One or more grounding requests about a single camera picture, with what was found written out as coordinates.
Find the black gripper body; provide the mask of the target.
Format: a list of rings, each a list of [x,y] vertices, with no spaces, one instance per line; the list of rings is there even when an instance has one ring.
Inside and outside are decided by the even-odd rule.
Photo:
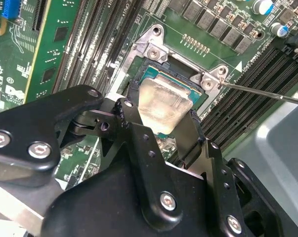
[[[183,206],[172,230],[148,225],[140,208],[130,165],[119,162],[60,195],[43,221],[43,237],[222,237],[224,225],[214,218],[203,178],[171,164],[168,171]]]

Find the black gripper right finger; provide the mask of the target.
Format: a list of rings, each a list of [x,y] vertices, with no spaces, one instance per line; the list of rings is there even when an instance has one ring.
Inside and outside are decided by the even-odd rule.
[[[224,161],[194,110],[177,125],[177,148],[184,168],[206,182],[206,224],[212,236],[284,235],[279,204],[242,161]]]

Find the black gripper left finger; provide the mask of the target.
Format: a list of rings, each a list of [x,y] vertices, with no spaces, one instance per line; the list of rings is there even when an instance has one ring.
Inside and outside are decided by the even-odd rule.
[[[61,150],[86,135],[105,142],[105,170],[122,161],[130,165],[150,227],[166,232],[180,223],[175,186],[136,101],[112,102],[87,85],[0,113],[0,213],[30,232],[41,232],[46,212],[64,193],[53,178]]]

